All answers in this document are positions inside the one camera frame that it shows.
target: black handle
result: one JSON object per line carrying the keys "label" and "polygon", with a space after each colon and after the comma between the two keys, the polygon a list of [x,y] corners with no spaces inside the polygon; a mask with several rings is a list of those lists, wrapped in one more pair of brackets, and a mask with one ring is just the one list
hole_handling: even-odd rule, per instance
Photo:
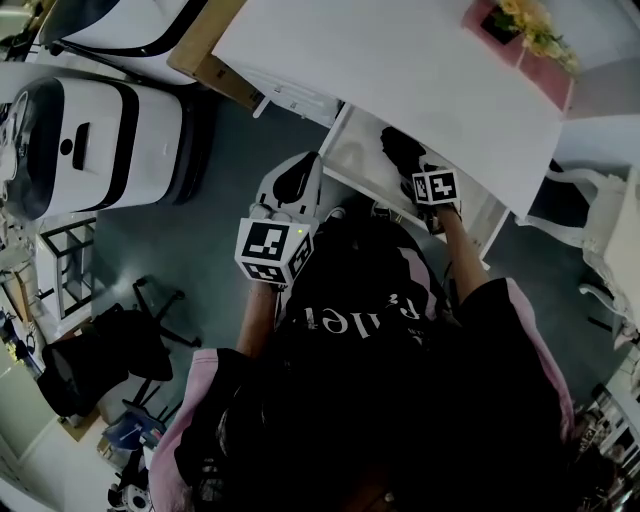
{"label": "black handle", "polygon": [[84,123],[76,130],[76,142],[73,145],[73,158],[71,159],[71,165],[78,171],[84,171],[84,158],[87,154],[88,143],[89,123]]}

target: white drawer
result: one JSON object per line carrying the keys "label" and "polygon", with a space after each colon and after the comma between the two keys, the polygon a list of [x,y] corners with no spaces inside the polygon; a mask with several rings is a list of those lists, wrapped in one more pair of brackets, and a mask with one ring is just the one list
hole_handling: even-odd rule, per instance
{"label": "white drawer", "polygon": [[316,105],[310,105],[301,101],[296,101],[295,98],[286,97],[284,95],[271,94],[267,96],[272,103],[275,103],[279,107],[295,112],[300,116],[311,119],[318,124],[331,128],[338,114],[338,106],[335,108],[318,108]]}
{"label": "white drawer", "polygon": [[319,93],[308,87],[247,66],[235,65],[231,67],[265,96],[284,95],[299,102],[316,105],[318,108],[335,108],[337,110],[339,101],[333,96]]}

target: pink sleeve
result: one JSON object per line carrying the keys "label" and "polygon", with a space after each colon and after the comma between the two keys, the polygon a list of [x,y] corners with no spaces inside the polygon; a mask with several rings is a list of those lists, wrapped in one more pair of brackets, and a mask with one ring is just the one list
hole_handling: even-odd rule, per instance
{"label": "pink sleeve", "polygon": [[574,427],[573,402],[571,401],[569,388],[547,344],[538,332],[531,303],[513,279],[507,279],[507,290],[509,292],[509,300],[518,315],[520,324],[536,349],[542,369],[560,398],[560,410],[562,411],[560,435],[562,440],[566,442]]}
{"label": "pink sleeve", "polygon": [[173,423],[162,436],[149,470],[149,492],[156,512],[183,512],[188,509],[191,489],[182,480],[174,452],[182,433],[191,425],[198,404],[205,397],[218,369],[215,349],[199,350],[193,355],[184,402]]}

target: white tabletop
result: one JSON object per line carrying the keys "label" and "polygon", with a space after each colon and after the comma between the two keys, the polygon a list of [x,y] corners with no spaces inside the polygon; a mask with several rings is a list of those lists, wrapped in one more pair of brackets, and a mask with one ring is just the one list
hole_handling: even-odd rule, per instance
{"label": "white tabletop", "polygon": [[247,0],[213,53],[411,135],[525,215],[562,113],[461,22],[471,0]]}

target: cardboard box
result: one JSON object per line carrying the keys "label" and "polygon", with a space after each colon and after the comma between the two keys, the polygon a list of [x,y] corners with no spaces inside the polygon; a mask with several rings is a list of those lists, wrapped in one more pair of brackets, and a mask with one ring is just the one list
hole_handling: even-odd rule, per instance
{"label": "cardboard box", "polygon": [[167,63],[241,105],[254,110],[263,95],[211,51],[245,0],[209,0],[171,52]]}

